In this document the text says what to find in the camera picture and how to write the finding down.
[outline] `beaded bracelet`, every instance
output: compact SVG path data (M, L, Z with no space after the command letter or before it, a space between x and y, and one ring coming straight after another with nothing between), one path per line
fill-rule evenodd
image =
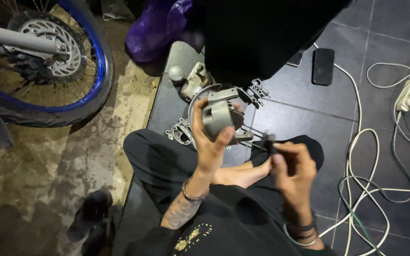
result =
M205 193L203 193L201 196L190 196L188 195L188 193L186 193L186 184L188 183L189 179L187 179L184 183L183 186L181 187L181 191L183 192L183 196L185 197L185 199L187 201L190 202L197 202L197 201L202 201L203 199L205 199L205 197L207 197L208 193L210 193L210 188L208 188Z

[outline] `black phone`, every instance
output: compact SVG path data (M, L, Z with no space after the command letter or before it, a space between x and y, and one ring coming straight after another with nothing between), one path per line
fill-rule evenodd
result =
M331 85L333 80L333 64L335 50L319 48L312 54L312 83Z

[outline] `concrete floor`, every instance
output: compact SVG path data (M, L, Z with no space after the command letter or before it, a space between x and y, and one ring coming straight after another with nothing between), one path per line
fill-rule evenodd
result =
M86 195L108 189L124 204L132 168L122 143L146 126L159 77L124 52L129 23L103 21L115 79L104 108L85 125L27 128L8 125L15 146L0 148L0 255L80 255L65 232Z

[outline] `person's right hand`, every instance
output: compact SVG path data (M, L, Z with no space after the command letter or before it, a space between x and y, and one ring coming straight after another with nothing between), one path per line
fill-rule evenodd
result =
M273 155L271 169L276 176L277 189L284 195L288 208L297 214L310 214L309 193L316 176L316 162L305 144L286 142L273 146L279 152Z
M208 98L202 99L194 103L194 115L192 121L192 136L196 141L196 149L198 155L197 170L202 174L214 176L218 168L222 165L224 150L231 142L235 130L227 126L216 138L215 142L211 142L204 133L203 124L203 108L208 104Z

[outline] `blue rim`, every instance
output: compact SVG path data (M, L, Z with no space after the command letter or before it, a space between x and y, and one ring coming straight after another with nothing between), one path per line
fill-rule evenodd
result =
M45 107L45 106L38 106L26 102L22 102L17 98L11 97L8 94L6 94L3 91L0 91L0 97L12 102L14 104L19 105L21 108L24 109L30 109L30 110L35 110L35 111L40 111L40 112L48 112L48 113L60 113L60 112L68 112L71 110L75 110L77 108L81 108L84 105L88 104L91 102L99 93L102 87L102 82L105 77L105 55L102 50L102 46L99 42L98 36L94 32L94 30L91 28L91 25L88 23L87 19L83 16L83 14L80 12L77 7L71 3L69 0L57 0L57 4L61 6L67 13L71 15L74 20L77 21L77 23L80 25L80 27L83 29L85 34L88 36L88 40L92 46L94 46L94 49L96 50L96 57L97 57L97 76L94 80L93 87L91 90L80 100L77 102L71 103L69 105L64 105L60 107Z

